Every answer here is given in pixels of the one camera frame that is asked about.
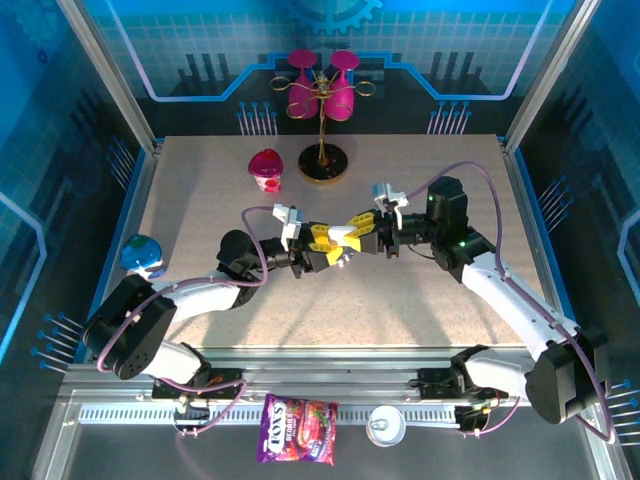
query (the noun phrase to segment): strawberry candy bag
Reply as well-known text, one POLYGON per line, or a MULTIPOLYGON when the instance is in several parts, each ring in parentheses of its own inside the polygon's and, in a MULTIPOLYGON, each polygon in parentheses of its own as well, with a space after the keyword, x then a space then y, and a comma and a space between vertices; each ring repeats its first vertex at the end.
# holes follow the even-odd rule
POLYGON ((338 404, 268 393, 260 426, 257 460, 323 462, 333 465, 338 404))

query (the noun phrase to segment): speckled tabletop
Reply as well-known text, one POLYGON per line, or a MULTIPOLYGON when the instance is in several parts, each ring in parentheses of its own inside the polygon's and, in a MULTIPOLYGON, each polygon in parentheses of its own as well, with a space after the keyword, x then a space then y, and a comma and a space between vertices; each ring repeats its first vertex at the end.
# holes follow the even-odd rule
MULTIPOLYGON (((447 165, 475 160, 491 173, 504 217, 503 257, 541 292, 524 228, 496 137, 493 135, 340 135, 329 137, 350 158, 345 177, 318 187, 302 179, 299 153, 310 136, 168 137, 151 186, 140 232, 162 245, 168 271, 180 280, 213 270, 219 242, 242 228, 241 211, 252 205, 295 205, 305 221, 343 225, 374 208, 371 186, 390 182, 409 193, 447 165), (274 148, 285 170, 278 194, 260 192, 247 173, 249 159, 274 148)), ((495 242, 491 194, 482 177, 452 172, 469 196, 470 225, 495 242)), ((424 212, 423 195, 404 209, 424 212)), ((260 238, 279 236, 281 223, 267 213, 250 218, 260 238)), ((416 247, 425 253, 427 246, 416 247)), ((449 346, 520 344, 482 299, 434 262, 402 249, 399 259, 359 255, 344 269, 296 280, 275 271, 247 305, 211 312, 171 326, 168 339, 193 346, 449 346)))

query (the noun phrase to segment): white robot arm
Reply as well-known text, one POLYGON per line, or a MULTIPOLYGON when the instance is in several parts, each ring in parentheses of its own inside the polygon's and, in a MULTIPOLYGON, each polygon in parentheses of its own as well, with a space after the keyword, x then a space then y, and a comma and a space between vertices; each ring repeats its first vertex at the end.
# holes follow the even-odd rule
MULTIPOLYGON (((464 378, 462 385, 453 385, 457 394, 486 387, 528 398, 551 423, 560 423, 597 401, 576 352, 555 327, 561 325, 576 339, 605 382, 606 339, 599 332, 580 330, 508 266, 502 264, 509 281, 498 274, 495 248, 467 224, 467 197, 457 179, 441 177, 429 187, 425 214, 403 215, 400 207, 408 202, 403 193, 393 192, 388 184, 384 188, 377 186, 375 191, 380 210, 363 212, 339 227, 302 223, 295 208, 276 205, 274 216, 284 223, 283 235, 260 241, 268 270, 290 267, 299 278, 303 273, 342 265, 356 253, 386 253, 387 258, 393 258, 399 255, 402 245, 430 243, 436 263, 485 300, 518 334, 529 352, 529 355, 505 353, 482 346, 461 352, 452 359, 451 367, 452 378, 464 378), (532 297, 542 310, 533 308, 523 295, 532 297)), ((257 281, 265 273, 261 271, 255 245, 239 230, 225 235, 218 260, 220 265, 210 278, 246 282, 257 281)), ((87 346, 100 352, 127 312, 152 296, 154 289, 159 291, 164 286, 152 286, 136 276, 123 280, 85 328, 83 339, 87 346)), ((255 290, 214 283, 188 286, 160 297, 143 310, 137 322, 127 327, 105 363, 122 379, 146 373, 192 385, 208 363, 187 345, 163 341, 170 323, 241 306, 255 290)))

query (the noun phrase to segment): cable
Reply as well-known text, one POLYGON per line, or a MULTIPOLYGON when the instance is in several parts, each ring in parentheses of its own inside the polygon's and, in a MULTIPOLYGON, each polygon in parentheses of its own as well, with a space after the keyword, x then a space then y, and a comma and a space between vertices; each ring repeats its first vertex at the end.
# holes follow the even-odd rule
POLYGON ((432 257, 431 255, 425 255, 424 253, 420 253, 420 252, 414 250, 411 245, 407 245, 407 247, 409 248, 409 250, 411 250, 413 253, 415 253, 419 257, 426 258, 427 260, 435 260, 436 259, 436 257, 432 257))
MULTIPOLYGON (((463 162, 454 163, 453 165, 449 165, 447 168, 441 170, 438 174, 436 174, 433 178, 431 178, 425 184, 423 184, 422 186, 417 188, 415 191, 413 191, 412 193, 407 195, 407 200, 410 200, 411 198, 415 197, 416 195, 419 195, 420 193, 424 192, 435 181, 440 179, 446 173, 450 172, 451 170, 453 170, 455 168, 458 168, 458 167, 461 167, 461 166, 465 166, 465 165, 473 167, 476 170, 478 170, 482 174, 482 176, 485 178, 485 180, 487 181, 487 184, 489 185, 489 189, 491 190, 491 196, 493 197, 493 203, 495 205, 495 210, 496 210, 496 219, 497 219, 497 222, 498 222, 498 235, 497 235, 497 239, 496 239, 495 260, 496 260, 496 268, 498 269, 498 272, 500 273, 501 279, 504 280, 513 290, 515 290, 521 296, 521 298, 523 298, 531 306, 531 308, 533 308, 545 320, 547 320, 547 322, 549 322, 551 327, 555 328, 560 333, 560 335, 562 335, 567 340, 569 345, 571 345, 571 347, 575 350, 576 354, 578 355, 578 358, 582 362, 582 365, 584 366, 584 368, 585 368, 585 370, 587 372, 587 375, 589 376, 589 380, 593 384, 593 388, 594 388, 594 390, 596 392, 596 395, 598 397, 598 402, 600 403, 600 407, 602 408, 602 413, 604 415, 605 427, 606 427, 607 433, 606 434, 602 433, 596 427, 594 427, 593 425, 589 424, 580 415, 576 415, 576 419, 580 423, 582 423, 585 428, 587 428, 590 432, 592 432, 594 435, 596 435, 601 440, 604 440, 605 442, 607 442, 609 444, 615 443, 615 427, 614 427, 614 424, 613 424, 613 419, 611 418, 611 412, 609 411, 609 408, 607 407, 607 399, 605 397, 604 391, 602 390, 602 386, 600 385, 600 381, 598 380, 598 376, 597 376, 593 366, 591 365, 591 362, 589 361, 586 353, 584 352, 584 350, 582 350, 582 347, 580 347, 578 342, 571 336, 571 334, 562 325, 557 323, 555 318, 553 318, 553 316, 549 312, 547 312, 547 310, 542 305, 540 305, 531 295, 529 295, 527 292, 525 292, 515 281, 513 281, 513 279, 510 277, 510 275, 505 271, 504 265, 502 264, 502 255, 501 255, 501 251, 502 251, 502 210, 500 208, 500 200, 498 199, 498 192, 496 190, 496 186, 493 183, 493 180, 491 179, 491 177, 489 176, 489 172, 487 172, 485 170, 485 168, 482 167, 482 165, 480 165, 480 164, 478 164, 476 162, 463 161, 463 162)), ((516 408, 514 406, 513 410, 510 412, 510 414, 507 415, 507 417, 505 417, 506 420, 511 418, 511 415, 513 415, 513 413, 515 413, 515 410, 516 410, 516 408)), ((488 433, 489 431, 495 431, 495 430, 497 430, 497 428, 499 428, 499 426, 504 425, 504 423, 506 423, 506 422, 505 421, 500 422, 498 424, 498 426, 492 427, 491 429, 484 430, 484 432, 488 433)))
POLYGON ((258 252, 258 257, 260 258, 260 265, 262 266, 262 270, 264 272, 264 276, 262 277, 262 280, 258 282, 243 282, 243 281, 236 281, 236 280, 230 280, 226 278, 217 278, 217 277, 196 277, 196 278, 189 278, 187 280, 182 280, 174 285, 170 285, 166 288, 163 288, 162 290, 157 291, 156 293, 146 298, 142 303, 140 303, 140 305, 138 305, 136 308, 133 309, 133 311, 129 314, 127 318, 124 319, 122 324, 118 327, 118 329, 114 332, 114 334, 111 336, 109 341, 105 344, 104 348, 100 352, 100 355, 98 355, 98 361, 96 365, 100 372, 107 373, 110 371, 108 368, 104 366, 104 361, 107 358, 107 355, 109 355, 109 352, 111 351, 113 346, 116 344, 116 342, 118 341, 122 333, 129 327, 129 325, 131 325, 131 322, 133 322, 133 320, 140 314, 140 312, 142 312, 145 308, 147 308, 147 306, 151 304, 151 302, 153 302, 156 298, 159 298, 162 295, 165 295, 167 293, 174 292, 180 288, 184 288, 190 285, 196 285, 200 283, 211 283, 211 284, 224 283, 227 285, 234 285, 237 287, 261 287, 262 285, 267 283, 267 278, 269 276, 268 268, 267 268, 267 260, 264 256, 264 252, 262 251, 262 247, 260 246, 260 242, 257 240, 255 234, 253 233, 253 230, 251 229, 251 226, 249 225, 249 222, 247 221, 247 213, 255 212, 258 210, 273 210, 273 207, 261 206, 261 207, 247 208, 242 212, 242 221, 244 222, 245 227, 247 227, 247 233, 249 234, 249 237, 251 237, 251 241, 253 242, 253 245, 256 247, 256 250, 258 252))
POLYGON ((182 390, 183 392, 188 392, 188 393, 198 393, 198 394, 215 392, 217 390, 224 390, 225 388, 237 387, 238 385, 240 385, 240 391, 238 392, 236 397, 231 401, 229 405, 225 407, 224 410, 222 410, 222 412, 220 412, 220 415, 218 415, 214 420, 212 420, 211 422, 207 423, 202 427, 194 428, 193 430, 184 430, 182 432, 186 435, 192 435, 194 437, 197 437, 201 433, 206 432, 210 428, 214 427, 220 420, 222 420, 224 416, 227 413, 229 413, 229 410, 231 410, 238 403, 240 398, 242 398, 242 395, 244 395, 244 392, 247 390, 247 381, 243 378, 239 378, 238 380, 233 380, 232 382, 220 383, 218 385, 214 385, 213 387, 205 387, 205 388, 187 387, 185 385, 181 385, 177 382, 174 382, 173 380, 168 378, 160 378, 159 380, 161 380, 162 382, 166 383, 170 387, 173 387, 177 390, 182 390))

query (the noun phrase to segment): pink cup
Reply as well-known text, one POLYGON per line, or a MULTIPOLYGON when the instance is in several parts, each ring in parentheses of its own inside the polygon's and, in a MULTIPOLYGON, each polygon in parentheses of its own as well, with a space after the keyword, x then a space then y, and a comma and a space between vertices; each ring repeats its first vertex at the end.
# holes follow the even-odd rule
POLYGON ((280 155, 270 148, 256 153, 249 162, 249 173, 256 179, 263 192, 280 191, 280 175, 283 169, 280 155))

